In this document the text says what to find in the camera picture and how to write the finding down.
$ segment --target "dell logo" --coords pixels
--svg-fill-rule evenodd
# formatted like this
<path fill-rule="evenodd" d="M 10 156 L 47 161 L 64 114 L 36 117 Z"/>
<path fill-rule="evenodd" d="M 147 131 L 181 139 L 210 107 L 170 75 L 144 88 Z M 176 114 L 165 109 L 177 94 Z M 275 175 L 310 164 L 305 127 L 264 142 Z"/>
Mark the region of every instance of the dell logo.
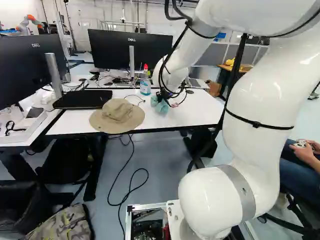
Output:
<path fill-rule="evenodd" d="M 33 48 L 40 48 L 40 44 L 39 43 L 32 43 L 31 46 Z"/>

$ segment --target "grey floor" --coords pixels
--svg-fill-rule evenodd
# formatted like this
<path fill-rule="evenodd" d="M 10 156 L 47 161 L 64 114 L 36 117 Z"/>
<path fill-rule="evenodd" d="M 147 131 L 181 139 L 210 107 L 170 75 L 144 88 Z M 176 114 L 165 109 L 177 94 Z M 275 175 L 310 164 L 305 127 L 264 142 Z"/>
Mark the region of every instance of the grey floor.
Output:
<path fill-rule="evenodd" d="M 320 100 L 306 101 L 297 119 L 296 127 L 292 131 L 291 138 L 306 138 L 320 142 Z M 111 193 L 111 202 L 117 203 L 122 200 L 129 188 L 132 173 L 139 168 L 149 171 L 147 183 L 127 199 L 121 210 L 122 222 L 125 222 L 125 206 L 129 204 L 161 203 L 178 198 L 178 184 L 186 174 L 186 169 L 191 158 L 188 155 L 182 137 L 179 132 L 159 132 L 135 134 L 133 137 L 135 152 L 131 162 L 120 175 Z M 232 154 L 223 142 L 222 135 L 217 137 L 218 149 L 213 159 L 203 159 L 207 167 L 229 163 Z M 28 163 L 36 168 L 44 163 L 50 148 L 34 156 L 24 155 Z M 97 240 L 121 240 L 123 235 L 118 223 L 117 207 L 107 203 L 108 191 L 118 171 L 128 160 L 132 152 L 132 145 L 123 146 L 119 139 L 110 140 L 106 146 L 102 169 L 96 190 L 96 199 L 87 202 L 91 221 Z M 133 185 L 139 185 L 144 181 L 144 172 L 138 173 Z M 7 170 L 0 165 L 0 180 L 12 180 Z M 77 186 L 58 185 L 49 186 L 55 192 L 76 191 Z M 81 202 L 83 191 L 74 202 Z M 299 223 L 293 213 L 288 210 L 273 208 L 271 213 L 293 223 Z M 266 224 L 253 219 L 250 221 L 259 240 L 300 240 L 301 236 L 292 231 L 283 229 L 272 222 Z M 0 236 L 0 240 L 10 239 Z"/>

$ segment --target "beige bucket hat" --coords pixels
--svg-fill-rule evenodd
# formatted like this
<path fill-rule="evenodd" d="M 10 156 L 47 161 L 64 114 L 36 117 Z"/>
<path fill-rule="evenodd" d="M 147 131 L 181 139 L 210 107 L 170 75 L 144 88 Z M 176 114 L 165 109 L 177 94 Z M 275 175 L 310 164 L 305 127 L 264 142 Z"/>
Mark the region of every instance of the beige bucket hat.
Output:
<path fill-rule="evenodd" d="M 112 98 L 90 116 L 91 126 L 107 134 L 122 134 L 143 123 L 145 112 L 123 98 Z"/>

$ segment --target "game controller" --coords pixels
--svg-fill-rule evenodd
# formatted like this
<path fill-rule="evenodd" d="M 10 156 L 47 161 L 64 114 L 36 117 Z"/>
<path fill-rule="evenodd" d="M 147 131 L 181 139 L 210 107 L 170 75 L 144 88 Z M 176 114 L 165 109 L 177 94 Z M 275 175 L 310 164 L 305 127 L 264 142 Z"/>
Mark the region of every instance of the game controller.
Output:
<path fill-rule="evenodd" d="M 303 148 L 307 147 L 307 141 L 306 140 L 298 140 L 293 145 L 298 147 L 298 148 L 302 148 L 303 149 Z"/>

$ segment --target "jeans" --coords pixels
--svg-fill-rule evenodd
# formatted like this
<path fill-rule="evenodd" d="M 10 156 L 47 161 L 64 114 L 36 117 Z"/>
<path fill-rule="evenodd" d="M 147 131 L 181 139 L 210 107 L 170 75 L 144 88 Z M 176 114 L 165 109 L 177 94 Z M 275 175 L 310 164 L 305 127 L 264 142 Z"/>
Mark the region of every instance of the jeans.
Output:
<path fill-rule="evenodd" d="M 301 161 L 289 145 L 296 141 L 288 139 L 280 159 L 280 185 L 298 194 L 320 208 L 320 174 Z"/>

